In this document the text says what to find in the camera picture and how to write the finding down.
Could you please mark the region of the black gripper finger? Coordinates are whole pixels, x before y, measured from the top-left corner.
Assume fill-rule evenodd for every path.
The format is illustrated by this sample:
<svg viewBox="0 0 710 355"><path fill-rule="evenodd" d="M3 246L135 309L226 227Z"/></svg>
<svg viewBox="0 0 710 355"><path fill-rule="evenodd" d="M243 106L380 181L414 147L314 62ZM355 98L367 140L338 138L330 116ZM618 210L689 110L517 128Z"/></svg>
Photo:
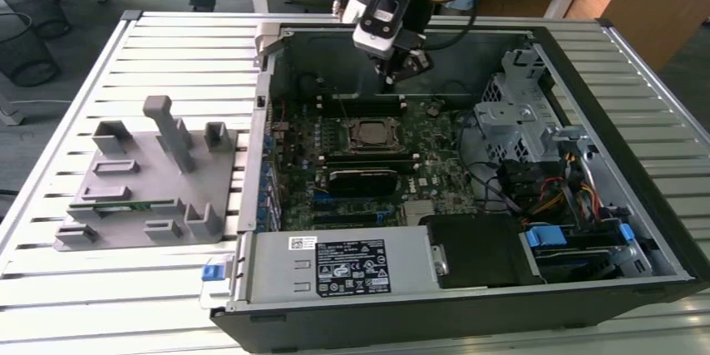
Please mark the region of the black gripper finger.
<svg viewBox="0 0 710 355"><path fill-rule="evenodd" d="M434 67L432 56L424 49L412 50L405 59L405 79L428 72Z"/></svg>
<svg viewBox="0 0 710 355"><path fill-rule="evenodd" d="M394 52L389 59L377 61L377 72L381 80L381 94L393 93L396 83L408 67L408 52Z"/></svg>

